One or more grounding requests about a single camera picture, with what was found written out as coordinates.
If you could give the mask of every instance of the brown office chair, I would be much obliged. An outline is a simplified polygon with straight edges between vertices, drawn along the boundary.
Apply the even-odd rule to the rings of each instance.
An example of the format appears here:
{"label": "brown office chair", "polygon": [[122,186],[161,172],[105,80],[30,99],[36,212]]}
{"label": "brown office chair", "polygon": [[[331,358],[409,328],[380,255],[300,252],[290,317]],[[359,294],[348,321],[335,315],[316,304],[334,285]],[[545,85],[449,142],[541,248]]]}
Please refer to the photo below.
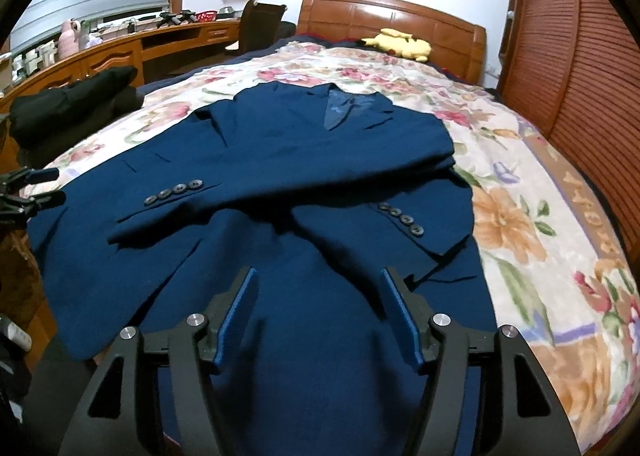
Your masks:
{"label": "brown office chair", "polygon": [[244,7],[240,19],[238,43],[227,48],[235,54],[244,55],[251,51],[264,50],[272,46],[280,21],[287,7],[282,4],[262,4],[254,0]]}

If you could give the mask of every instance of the suit jacket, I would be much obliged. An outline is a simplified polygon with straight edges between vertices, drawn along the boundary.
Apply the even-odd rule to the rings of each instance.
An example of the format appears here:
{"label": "suit jacket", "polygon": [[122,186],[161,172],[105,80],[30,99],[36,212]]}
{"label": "suit jacket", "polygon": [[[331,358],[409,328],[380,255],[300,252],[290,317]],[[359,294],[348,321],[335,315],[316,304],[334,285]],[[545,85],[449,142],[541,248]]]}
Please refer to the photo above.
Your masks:
{"label": "suit jacket", "polygon": [[[248,264],[258,302],[238,363],[214,381],[241,449],[394,454],[424,379],[385,322],[380,271],[394,266],[467,327],[495,328],[452,152],[434,116],[332,85],[260,84],[198,109],[30,222],[59,333],[86,358],[129,323],[173,327]],[[469,377],[459,454],[478,402]]]}

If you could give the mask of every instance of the pink bottle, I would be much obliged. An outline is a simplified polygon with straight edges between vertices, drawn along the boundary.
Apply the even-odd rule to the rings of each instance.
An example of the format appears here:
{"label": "pink bottle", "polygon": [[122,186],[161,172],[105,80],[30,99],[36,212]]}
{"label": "pink bottle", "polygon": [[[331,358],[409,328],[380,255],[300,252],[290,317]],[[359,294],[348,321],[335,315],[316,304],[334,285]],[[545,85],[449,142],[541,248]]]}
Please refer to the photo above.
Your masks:
{"label": "pink bottle", "polygon": [[80,23],[78,21],[66,20],[62,23],[62,35],[58,39],[60,59],[70,57],[80,51],[79,36]]}

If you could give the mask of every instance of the wooden wardrobe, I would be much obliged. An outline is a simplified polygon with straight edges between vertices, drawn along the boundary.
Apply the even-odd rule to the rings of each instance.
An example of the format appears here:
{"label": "wooden wardrobe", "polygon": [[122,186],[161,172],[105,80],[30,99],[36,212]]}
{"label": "wooden wardrobe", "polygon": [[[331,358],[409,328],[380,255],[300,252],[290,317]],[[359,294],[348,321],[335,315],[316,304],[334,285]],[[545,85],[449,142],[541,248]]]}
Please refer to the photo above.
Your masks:
{"label": "wooden wardrobe", "polygon": [[640,263],[640,50],[608,0],[516,0],[498,90],[603,191]]}

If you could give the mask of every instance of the stuffed toy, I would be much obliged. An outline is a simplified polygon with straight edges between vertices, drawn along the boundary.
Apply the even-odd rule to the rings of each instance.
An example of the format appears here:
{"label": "stuffed toy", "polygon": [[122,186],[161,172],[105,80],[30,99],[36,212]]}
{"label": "stuffed toy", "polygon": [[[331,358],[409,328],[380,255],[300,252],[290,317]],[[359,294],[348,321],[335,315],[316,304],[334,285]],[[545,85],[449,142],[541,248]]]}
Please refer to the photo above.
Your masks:
{"label": "stuffed toy", "polygon": [[431,46],[427,41],[414,39],[413,35],[402,33],[391,28],[380,30],[375,39],[362,39],[365,46],[375,46],[378,49],[402,58],[409,58],[417,62],[426,62],[431,53]]}

